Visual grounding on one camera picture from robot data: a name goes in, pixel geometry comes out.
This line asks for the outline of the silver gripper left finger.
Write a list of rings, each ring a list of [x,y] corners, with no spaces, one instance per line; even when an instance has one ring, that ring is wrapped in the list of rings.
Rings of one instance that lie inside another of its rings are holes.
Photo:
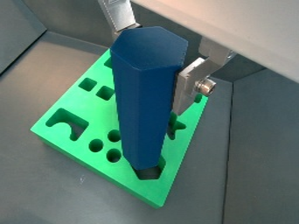
[[[117,39],[121,31],[140,27],[129,0],[97,0],[97,3],[112,31],[112,39]]]

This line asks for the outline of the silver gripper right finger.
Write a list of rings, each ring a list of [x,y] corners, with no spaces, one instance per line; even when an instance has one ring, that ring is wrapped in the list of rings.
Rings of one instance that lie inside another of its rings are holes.
[[[209,96],[216,83],[209,76],[229,62],[236,53],[211,39],[200,39],[197,58],[179,73],[172,98],[172,112],[180,115],[192,105],[197,94]]]

